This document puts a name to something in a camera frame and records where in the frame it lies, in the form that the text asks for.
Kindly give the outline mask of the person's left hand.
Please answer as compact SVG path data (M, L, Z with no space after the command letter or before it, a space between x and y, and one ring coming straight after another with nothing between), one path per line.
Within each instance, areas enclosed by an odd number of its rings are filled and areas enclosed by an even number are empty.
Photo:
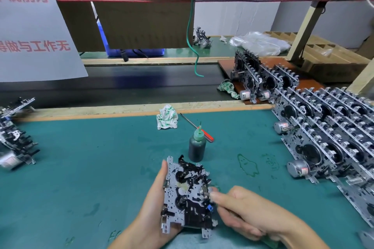
M161 211L164 207L164 198L164 189L160 192L156 191L154 180L134 223L154 226L161 230ZM179 224L171 223L169 230L169 233L163 233L161 230L161 233L165 238L167 238L168 242L174 239L181 232L182 227Z

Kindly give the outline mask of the metal cassette deck mechanism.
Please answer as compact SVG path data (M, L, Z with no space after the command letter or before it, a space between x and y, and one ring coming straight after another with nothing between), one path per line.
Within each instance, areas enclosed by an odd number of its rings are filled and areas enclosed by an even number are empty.
M199 163L184 160L181 155L175 162L167 157L168 173L163 189L161 231L169 234L171 224L201 229L202 238L209 239L217 220L212 218L214 203L210 200L209 172Z

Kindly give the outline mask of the person's right forearm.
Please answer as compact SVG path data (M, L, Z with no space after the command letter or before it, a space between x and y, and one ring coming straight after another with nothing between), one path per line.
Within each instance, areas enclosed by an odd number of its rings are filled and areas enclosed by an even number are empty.
M258 227L287 249L330 249L311 227L294 215L273 216Z

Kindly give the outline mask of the green table mat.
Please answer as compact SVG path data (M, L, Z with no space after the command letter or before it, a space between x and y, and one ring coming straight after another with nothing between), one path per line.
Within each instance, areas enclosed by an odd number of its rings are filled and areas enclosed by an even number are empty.
M211 184L254 191L311 226L331 249L364 249L366 222L330 181L295 180L270 110L186 115L215 139ZM193 126L157 130L156 116L29 122L35 165L0 169L0 249L105 249L136 217L161 162L188 160Z

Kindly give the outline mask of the wooden edge strip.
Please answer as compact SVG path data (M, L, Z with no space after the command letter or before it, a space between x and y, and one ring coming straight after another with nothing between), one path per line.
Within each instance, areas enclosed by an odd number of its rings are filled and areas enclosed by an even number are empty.
M37 122L53 120L99 119L128 116L153 116L165 104L111 105L97 107L72 107L54 109L36 109L15 118L16 122ZM203 101L171 103L177 113L210 113L223 111L269 110L272 104L248 104L242 101Z

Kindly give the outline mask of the black conveyor belt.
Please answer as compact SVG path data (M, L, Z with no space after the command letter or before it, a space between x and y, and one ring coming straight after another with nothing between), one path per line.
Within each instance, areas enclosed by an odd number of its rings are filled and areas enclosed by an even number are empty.
M0 83L0 105L35 98L36 109L233 100L217 90L226 78L217 64L87 67L88 77Z

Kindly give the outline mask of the rows of metal mechanisms with motors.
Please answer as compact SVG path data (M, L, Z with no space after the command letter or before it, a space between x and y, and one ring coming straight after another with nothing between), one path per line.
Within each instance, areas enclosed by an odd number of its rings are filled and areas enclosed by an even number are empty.
M343 88L274 93L274 130L293 157L289 174L330 179L374 228L374 108Z
M299 85L296 73L280 64L270 68L249 50L236 51L230 79L243 83L244 90L239 93L240 100L253 104L263 101L274 104L279 91L294 89Z

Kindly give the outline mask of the blue plastic crate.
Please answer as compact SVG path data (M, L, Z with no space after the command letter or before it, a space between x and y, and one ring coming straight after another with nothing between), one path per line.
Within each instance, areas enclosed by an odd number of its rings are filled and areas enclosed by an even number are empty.
M105 52L109 58L123 57L124 53L129 58L156 58L165 54L165 49L110 49L100 21L97 20L99 32L104 44Z

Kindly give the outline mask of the pile of metal mechanisms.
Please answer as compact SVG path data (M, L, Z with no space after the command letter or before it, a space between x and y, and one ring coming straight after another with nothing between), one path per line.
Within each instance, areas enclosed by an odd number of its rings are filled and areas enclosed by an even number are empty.
M23 99L19 97L8 106L0 106L0 167L9 171L21 165L34 165L34 155L40 152L33 150L38 144L31 136L21 130L13 120L23 113L34 112L31 103L35 97Z

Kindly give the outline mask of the large brown cardboard panel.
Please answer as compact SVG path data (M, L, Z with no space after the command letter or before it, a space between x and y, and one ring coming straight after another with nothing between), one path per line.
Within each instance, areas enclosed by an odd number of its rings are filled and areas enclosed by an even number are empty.
M193 42L191 0L93 1L110 49L186 48Z

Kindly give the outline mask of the clear plastic bag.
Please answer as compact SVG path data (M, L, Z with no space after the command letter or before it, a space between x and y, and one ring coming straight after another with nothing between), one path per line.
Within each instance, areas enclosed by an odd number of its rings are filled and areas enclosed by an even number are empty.
M248 32L245 35L233 36L229 40L229 44L248 50L258 57L279 56L291 48L289 42L260 32Z

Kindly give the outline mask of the narrow brown cardboard panel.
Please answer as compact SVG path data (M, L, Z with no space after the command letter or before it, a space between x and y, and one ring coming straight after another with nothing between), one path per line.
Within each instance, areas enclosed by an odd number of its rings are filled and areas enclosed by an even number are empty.
M56 0L78 52L104 52L104 44L89 1Z

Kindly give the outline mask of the cardboard divider box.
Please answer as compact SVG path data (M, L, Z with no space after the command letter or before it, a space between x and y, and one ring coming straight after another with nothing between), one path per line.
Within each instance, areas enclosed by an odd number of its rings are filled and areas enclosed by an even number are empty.
M370 63L355 52L316 35L311 35L298 60L299 70L320 83L353 82Z

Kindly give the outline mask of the white paper sign red print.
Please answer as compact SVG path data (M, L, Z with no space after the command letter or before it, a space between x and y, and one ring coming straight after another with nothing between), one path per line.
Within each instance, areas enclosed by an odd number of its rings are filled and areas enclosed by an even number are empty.
M87 76L56 0L0 0L0 83Z

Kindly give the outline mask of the slanted wooden post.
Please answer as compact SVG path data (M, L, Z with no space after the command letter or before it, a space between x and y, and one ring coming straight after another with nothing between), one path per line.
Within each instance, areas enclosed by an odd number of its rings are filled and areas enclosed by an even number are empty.
M364 96L374 96L374 58L347 88L347 91Z
M299 31L292 43L287 54L289 62L296 61L300 58L311 33L329 0L313 0L299 28Z

